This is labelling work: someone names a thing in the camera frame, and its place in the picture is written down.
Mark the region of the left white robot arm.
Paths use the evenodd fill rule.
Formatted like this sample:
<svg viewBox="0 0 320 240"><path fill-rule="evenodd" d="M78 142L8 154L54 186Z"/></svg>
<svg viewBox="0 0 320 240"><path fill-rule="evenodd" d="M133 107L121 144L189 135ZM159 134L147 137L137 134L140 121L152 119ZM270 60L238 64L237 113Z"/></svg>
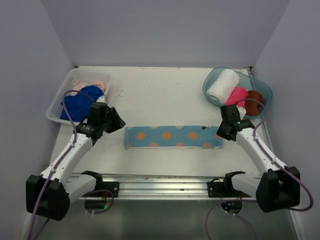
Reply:
<svg viewBox="0 0 320 240"><path fill-rule="evenodd" d="M125 125L115 107L94 102L88 116L73 126L73 134L63 152L40 175L30 175L26 180L27 212L60 221L70 205L84 195L96 197L107 193L113 197L114 194L104 187L100 173L86 170L73 181L69 178L104 133L113 133Z"/></svg>

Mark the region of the white towel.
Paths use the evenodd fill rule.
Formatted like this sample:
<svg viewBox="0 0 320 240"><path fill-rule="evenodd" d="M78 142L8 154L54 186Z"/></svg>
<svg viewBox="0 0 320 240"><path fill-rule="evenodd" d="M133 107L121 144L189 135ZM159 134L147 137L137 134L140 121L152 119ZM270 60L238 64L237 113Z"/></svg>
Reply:
<svg viewBox="0 0 320 240"><path fill-rule="evenodd" d="M240 81L240 76L232 69L224 69L210 85L206 94L224 105Z"/></svg>

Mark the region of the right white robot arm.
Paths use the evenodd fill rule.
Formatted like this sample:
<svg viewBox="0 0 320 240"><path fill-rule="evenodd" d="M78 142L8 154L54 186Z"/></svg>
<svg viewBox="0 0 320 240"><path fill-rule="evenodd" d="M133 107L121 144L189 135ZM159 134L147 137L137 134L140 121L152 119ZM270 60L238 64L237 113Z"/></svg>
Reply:
<svg viewBox="0 0 320 240"><path fill-rule="evenodd" d="M300 204L300 172L279 160L257 134L254 124L242 119L236 105L220 107L222 122L217 135L234 141L247 153L260 176L253 177L243 171L227 173L223 179L223 192L235 196L238 192L255 198L260 209L273 212Z"/></svg>

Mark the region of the light blue patterned cloth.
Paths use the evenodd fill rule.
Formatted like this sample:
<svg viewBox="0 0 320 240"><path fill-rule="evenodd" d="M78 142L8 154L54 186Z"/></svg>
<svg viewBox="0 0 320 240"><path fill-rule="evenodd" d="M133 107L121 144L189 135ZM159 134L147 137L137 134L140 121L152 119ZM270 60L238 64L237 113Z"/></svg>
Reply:
<svg viewBox="0 0 320 240"><path fill-rule="evenodd" d="M127 127L124 147L126 150L221 149L224 143L217 130L217 126L203 125Z"/></svg>

